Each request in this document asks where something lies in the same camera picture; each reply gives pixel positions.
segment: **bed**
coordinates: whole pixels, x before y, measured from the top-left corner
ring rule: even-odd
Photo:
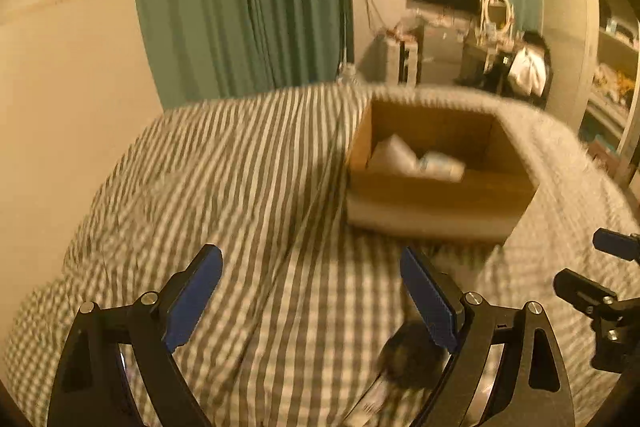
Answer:
[[[589,321],[556,298],[569,267],[640,295],[637,266],[598,253],[598,227],[639,232],[625,198],[562,124],[520,102],[466,89],[318,84],[166,113],[98,190],[61,275],[21,305],[4,346],[9,388],[34,427],[80,304],[133,302],[160,289],[204,243],[225,273],[175,360],[218,426],[339,425],[376,377],[404,321],[398,258],[406,241],[349,227],[344,158],[373,95],[494,112],[540,188],[504,247],[414,243],[463,291],[496,305],[543,304],[583,425],[616,381],[590,367]],[[143,420],[158,420],[130,350],[127,373]],[[490,359],[487,371],[495,370]],[[408,425],[427,392],[395,393],[379,425]]]

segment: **cardboard box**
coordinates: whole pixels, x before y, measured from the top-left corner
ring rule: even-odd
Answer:
[[[620,167],[620,156],[615,151],[612,151],[607,143],[600,137],[596,137],[594,141],[589,144],[587,154],[593,158],[597,165],[612,178],[616,175],[618,168]]]
[[[367,171],[378,142],[397,134],[418,158],[438,151],[466,164],[461,182]],[[537,187],[494,115],[374,99],[348,155],[352,225],[446,241],[503,243]]]

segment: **white towel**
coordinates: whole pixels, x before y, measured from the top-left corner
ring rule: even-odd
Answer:
[[[519,94],[542,96],[546,84],[545,61],[528,48],[520,50],[513,59],[509,83]]]

